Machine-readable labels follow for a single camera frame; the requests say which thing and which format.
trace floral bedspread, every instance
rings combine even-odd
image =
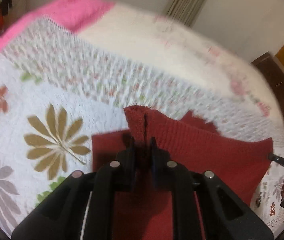
[[[277,100],[256,68],[176,21],[116,4],[77,35],[283,123]]]
[[[284,128],[265,114],[39,18],[0,54],[1,228],[10,235],[72,171],[90,172],[91,135],[126,129],[123,107],[134,104],[176,119],[192,110],[230,138],[272,137],[284,157]],[[283,179],[272,164],[251,204],[273,231]]]

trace red cloth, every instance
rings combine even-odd
[[[272,139],[248,143],[220,136],[213,124],[192,118],[187,113],[181,121],[141,106],[124,109],[130,133],[138,145],[149,144],[155,137],[159,148],[169,151],[171,159],[189,170],[202,173],[212,170],[247,205],[269,168],[267,158],[273,151]],[[115,158],[126,148],[129,131],[95,135],[93,165]],[[146,156],[141,155],[141,162]],[[155,192],[150,173],[141,169],[133,193],[117,192],[114,202],[114,240],[151,240],[172,238],[172,203],[169,192]]]

